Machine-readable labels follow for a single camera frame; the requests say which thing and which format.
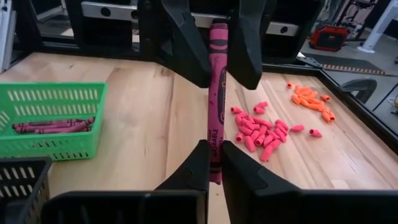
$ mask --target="crayon wrapper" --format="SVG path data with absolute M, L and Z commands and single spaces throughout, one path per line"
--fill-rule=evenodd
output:
M 224 140 L 224 111 L 228 27 L 213 24 L 210 29 L 211 82 L 208 97 L 208 142 L 211 147 L 210 182 L 221 184 L 220 147 Z

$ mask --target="red machine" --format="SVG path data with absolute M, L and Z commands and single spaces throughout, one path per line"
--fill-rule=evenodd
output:
M 344 27 L 317 25 L 310 39 L 310 47 L 336 52 L 344 46 L 348 30 Z

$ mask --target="crayons in basket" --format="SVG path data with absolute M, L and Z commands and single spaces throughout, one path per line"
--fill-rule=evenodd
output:
M 12 128 L 19 134 L 55 134 L 77 133 L 91 131 L 90 126 L 95 122 L 95 117 L 89 119 L 66 119 L 60 121 L 39 121 L 13 124 Z

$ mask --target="green plastic basket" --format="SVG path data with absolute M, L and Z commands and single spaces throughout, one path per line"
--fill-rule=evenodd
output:
M 100 140 L 106 83 L 0 84 L 0 157 L 50 156 L 55 161 L 88 159 Z M 18 134 L 14 123 L 88 119 L 93 129 L 82 133 Z

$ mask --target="wooden surface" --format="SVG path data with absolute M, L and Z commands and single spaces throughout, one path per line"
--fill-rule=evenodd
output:
M 332 96 L 336 122 L 290 101 L 287 80 Z M 106 108 L 94 159 L 56 162 L 51 196 L 70 190 L 144 190 L 165 180 L 206 138 L 207 90 L 149 62 L 33 54 L 0 75 L 0 82 L 107 82 Z M 396 189 L 397 156 L 316 78 L 264 73 L 249 91 L 227 77 L 226 107 L 252 111 L 268 101 L 263 118 L 319 129 L 323 138 L 291 134 L 264 165 L 305 189 Z M 237 133 L 226 114 L 224 136 Z M 238 146 L 246 153 L 244 146 Z M 259 161 L 258 153 L 248 153 Z M 229 223 L 222 186 L 211 184 L 210 223 Z

